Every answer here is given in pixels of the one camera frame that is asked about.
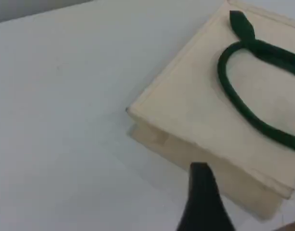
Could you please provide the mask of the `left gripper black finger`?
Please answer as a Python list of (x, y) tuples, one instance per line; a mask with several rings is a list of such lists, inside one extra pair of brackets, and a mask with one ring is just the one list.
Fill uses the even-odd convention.
[(216, 178), (207, 163), (193, 162), (190, 165), (188, 200), (177, 230), (235, 230), (222, 202)]

